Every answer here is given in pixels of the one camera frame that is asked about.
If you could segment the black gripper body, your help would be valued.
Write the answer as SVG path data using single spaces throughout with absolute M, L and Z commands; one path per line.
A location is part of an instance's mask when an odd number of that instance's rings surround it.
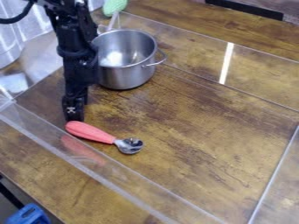
M 58 45 L 57 54 L 62 58 L 63 97 L 82 97 L 87 94 L 87 86 L 97 80 L 98 49 L 91 45 Z

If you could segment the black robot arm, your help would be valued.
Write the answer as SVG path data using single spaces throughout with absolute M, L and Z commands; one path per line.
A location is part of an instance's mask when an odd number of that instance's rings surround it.
M 97 81 L 98 49 L 91 40 L 98 35 L 89 15 L 87 0 L 31 0 L 50 20 L 62 58 L 65 94 L 61 109 L 66 121 L 83 121 L 87 87 Z

